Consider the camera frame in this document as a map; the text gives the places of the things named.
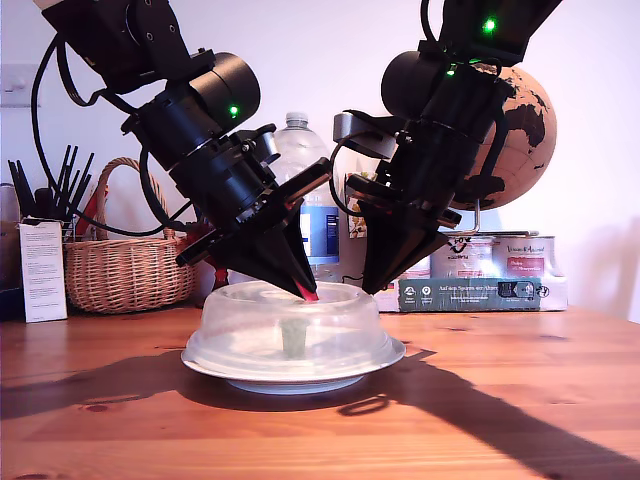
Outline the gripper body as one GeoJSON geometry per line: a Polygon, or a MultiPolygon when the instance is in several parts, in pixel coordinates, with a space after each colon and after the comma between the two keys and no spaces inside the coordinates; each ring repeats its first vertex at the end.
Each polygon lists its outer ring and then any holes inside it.
{"type": "Polygon", "coordinates": [[[381,219],[410,227],[457,227],[461,215],[451,203],[472,170],[479,143],[438,123],[409,125],[396,142],[393,157],[378,164],[373,179],[352,175],[346,181],[367,224],[381,219]]]}
{"type": "Polygon", "coordinates": [[[271,138],[220,138],[202,143],[172,166],[178,190],[213,226],[179,254],[179,265],[210,257],[227,266],[242,246],[287,227],[303,197],[330,178],[329,160],[321,157],[280,185],[270,169],[278,157],[271,138]]]}

